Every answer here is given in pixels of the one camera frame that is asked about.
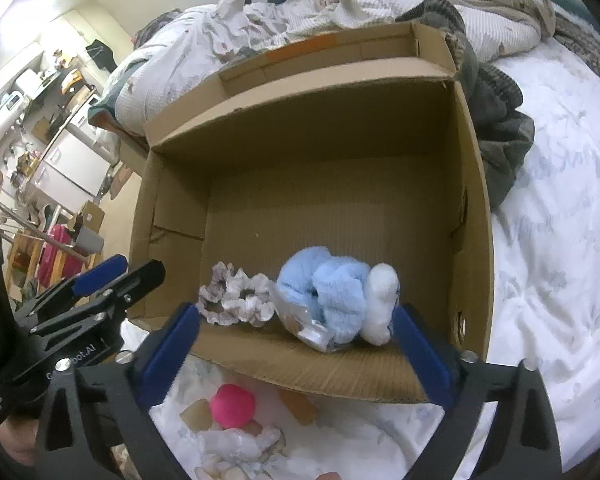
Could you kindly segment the person's left hand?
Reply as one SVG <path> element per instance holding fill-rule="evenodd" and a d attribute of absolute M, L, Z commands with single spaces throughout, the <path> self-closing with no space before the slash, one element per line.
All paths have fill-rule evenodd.
<path fill-rule="evenodd" d="M 22 466 L 33 467 L 38 460 L 37 419 L 9 416 L 0 425 L 0 443 L 5 453 Z"/>

